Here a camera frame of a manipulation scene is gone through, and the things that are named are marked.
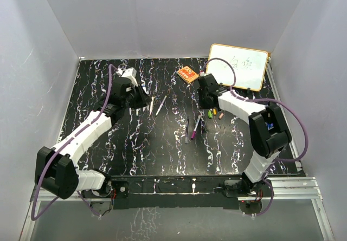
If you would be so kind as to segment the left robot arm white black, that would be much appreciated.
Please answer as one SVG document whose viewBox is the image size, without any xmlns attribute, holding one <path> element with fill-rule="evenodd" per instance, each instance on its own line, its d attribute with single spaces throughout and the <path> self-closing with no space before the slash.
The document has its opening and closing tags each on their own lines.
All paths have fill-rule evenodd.
<svg viewBox="0 0 347 241">
<path fill-rule="evenodd" d="M 106 173 L 82 171 L 78 162 L 84 153 L 124 116 L 127 109 L 148 106 L 151 98 L 133 75 L 113 79 L 111 91 L 101 100 L 101 106 L 54 147 L 42 147 L 37 153 L 35 184 L 61 199 L 76 191 L 93 190 L 98 196 L 111 193 L 112 184 Z"/>
</svg>

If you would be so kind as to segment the peach cap marker pen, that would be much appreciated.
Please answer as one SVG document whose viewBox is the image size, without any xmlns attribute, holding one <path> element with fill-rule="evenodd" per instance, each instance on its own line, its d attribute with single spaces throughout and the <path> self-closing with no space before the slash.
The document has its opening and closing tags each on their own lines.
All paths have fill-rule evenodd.
<svg viewBox="0 0 347 241">
<path fill-rule="evenodd" d="M 151 114 L 152 114 L 152 112 L 153 112 L 154 100 L 155 100 L 155 97 L 152 96 L 152 97 L 151 97 L 151 102 L 150 102 L 150 108 L 149 108 L 149 116 L 151 116 Z"/>
</svg>

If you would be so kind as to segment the magenta cap marker pen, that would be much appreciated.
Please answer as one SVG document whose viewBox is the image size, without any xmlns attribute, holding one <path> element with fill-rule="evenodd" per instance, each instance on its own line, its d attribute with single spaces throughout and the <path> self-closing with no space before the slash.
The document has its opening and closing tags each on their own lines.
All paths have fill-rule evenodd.
<svg viewBox="0 0 347 241">
<path fill-rule="evenodd" d="M 196 123 L 195 123 L 195 126 L 194 126 L 194 130 L 192 132 L 192 135 L 191 135 L 191 140 L 195 139 L 196 137 L 196 133 L 197 133 L 197 128 L 200 124 L 200 120 L 201 120 L 201 115 L 199 115 L 196 119 Z"/>
</svg>

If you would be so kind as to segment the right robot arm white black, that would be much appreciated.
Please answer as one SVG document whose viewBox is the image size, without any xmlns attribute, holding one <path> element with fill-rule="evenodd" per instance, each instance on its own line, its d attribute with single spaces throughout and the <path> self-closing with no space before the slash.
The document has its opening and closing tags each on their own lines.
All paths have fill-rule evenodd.
<svg viewBox="0 0 347 241">
<path fill-rule="evenodd" d="M 226 86 L 218 84 L 211 74 L 201 76 L 197 81 L 201 109 L 226 111 L 249 125 L 253 155 L 242 173 L 244 181 L 241 187 L 246 195 L 256 195 L 261 190 L 260 180 L 266 170 L 292 141 L 281 108 L 276 104 L 265 106 L 234 96 Z"/>
</svg>

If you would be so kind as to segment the light blue cap marker pen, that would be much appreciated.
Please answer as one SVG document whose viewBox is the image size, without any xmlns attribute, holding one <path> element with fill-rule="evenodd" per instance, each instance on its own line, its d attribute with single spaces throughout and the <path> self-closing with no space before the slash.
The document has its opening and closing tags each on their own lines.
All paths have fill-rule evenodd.
<svg viewBox="0 0 347 241">
<path fill-rule="evenodd" d="M 157 109 L 157 111 L 156 111 L 155 117 L 158 116 L 159 112 L 160 112 L 161 109 L 163 108 L 163 106 L 164 106 L 164 104 L 165 104 L 165 101 L 166 101 L 166 98 L 167 98 L 167 97 L 168 97 L 167 95 L 164 96 L 163 100 L 161 101 L 161 103 L 160 103 L 160 105 L 159 105 L 159 107 L 158 107 L 158 109 Z"/>
</svg>

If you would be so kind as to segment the lime pen cap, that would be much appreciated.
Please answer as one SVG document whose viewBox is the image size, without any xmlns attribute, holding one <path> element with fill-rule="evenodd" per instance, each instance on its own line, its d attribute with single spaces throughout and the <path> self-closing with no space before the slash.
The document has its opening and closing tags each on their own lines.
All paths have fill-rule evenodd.
<svg viewBox="0 0 347 241">
<path fill-rule="evenodd" d="M 208 117 L 211 119 L 213 117 L 213 113 L 211 110 L 208 110 Z"/>
</svg>

